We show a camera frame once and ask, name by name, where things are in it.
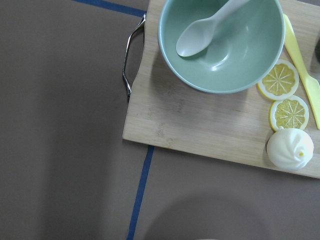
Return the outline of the wooden cutting board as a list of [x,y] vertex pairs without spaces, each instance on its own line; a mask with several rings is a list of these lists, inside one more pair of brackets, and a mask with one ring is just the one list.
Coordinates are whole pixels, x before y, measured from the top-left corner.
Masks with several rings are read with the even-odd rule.
[[149,3],[144,50],[132,85],[123,128],[125,140],[225,161],[275,169],[266,154],[273,134],[271,102],[256,87],[232,94],[198,91],[179,80],[158,46],[165,2]]

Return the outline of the white plastic spoon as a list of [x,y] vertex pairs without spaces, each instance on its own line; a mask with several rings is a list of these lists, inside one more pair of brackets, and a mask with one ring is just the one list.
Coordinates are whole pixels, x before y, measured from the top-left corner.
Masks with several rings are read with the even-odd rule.
[[177,54],[181,57],[190,57],[204,50],[211,43],[218,25],[247,2],[247,0],[229,0],[212,16],[193,21],[177,40],[175,47]]

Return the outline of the green bowl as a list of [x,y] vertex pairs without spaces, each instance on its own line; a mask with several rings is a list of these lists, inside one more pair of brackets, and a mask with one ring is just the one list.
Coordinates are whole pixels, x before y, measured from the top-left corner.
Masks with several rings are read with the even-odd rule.
[[158,24],[158,45],[169,69],[187,85],[207,93],[246,90],[278,61],[285,38],[283,11],[277,0],[251,0],[224,20],[210,45],[181,57],[176,43],[193,21],[215,14],[223,0],[168,0]]

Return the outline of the upper lemon slice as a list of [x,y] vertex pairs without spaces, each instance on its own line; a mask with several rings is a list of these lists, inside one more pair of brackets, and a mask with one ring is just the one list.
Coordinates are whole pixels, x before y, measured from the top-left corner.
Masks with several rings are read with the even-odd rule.
[[268,99],[279,101],[295,94],[300,82],[295,66],[279,59],[271,71],[257,83],[258,90]]

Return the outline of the lemon slice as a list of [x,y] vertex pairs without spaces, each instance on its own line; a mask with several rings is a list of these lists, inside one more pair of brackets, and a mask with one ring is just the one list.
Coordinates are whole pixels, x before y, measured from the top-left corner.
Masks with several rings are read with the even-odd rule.
[[304,130],[308,122],[309,107],[296,95],[284,100],[276,100],[270,107],[269,123],[275,132],[291,128]]
[[300,82],[295,66],[279,59],[271,71],[257,83],[258,90],[268,99],[279,101],[295,94]]

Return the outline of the lower lemon slice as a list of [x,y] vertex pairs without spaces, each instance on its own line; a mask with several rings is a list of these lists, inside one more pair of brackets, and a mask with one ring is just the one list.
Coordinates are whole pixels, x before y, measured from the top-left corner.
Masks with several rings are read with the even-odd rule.
[[296,95],[284,100],[276,100],[270,107],[269,123],[275,132],[291,128],[304,130],[308,122],[309,107]]

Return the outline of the white steamed bun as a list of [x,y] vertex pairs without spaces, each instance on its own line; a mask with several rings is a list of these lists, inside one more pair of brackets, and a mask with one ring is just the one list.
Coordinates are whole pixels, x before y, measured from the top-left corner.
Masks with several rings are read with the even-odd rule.
[[314,143],[301,129],[283,128],[270,137],[266,152],[276,167],[296,171],[304,168],[313,158]]

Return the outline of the yellow plastic knife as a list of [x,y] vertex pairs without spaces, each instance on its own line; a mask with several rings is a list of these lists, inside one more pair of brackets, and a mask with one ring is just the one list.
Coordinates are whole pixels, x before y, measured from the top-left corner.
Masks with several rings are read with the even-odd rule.
[[285,40],[284,46],[288,52],[293,65],[297,69],[299,77],[302,81],[303,87],[307,94],[317,129],[320,129],[320,84],[319,82],[309,75],[305,66],[299,44],[294,33],[292,24],[286,14],[283,14],[285,25]]

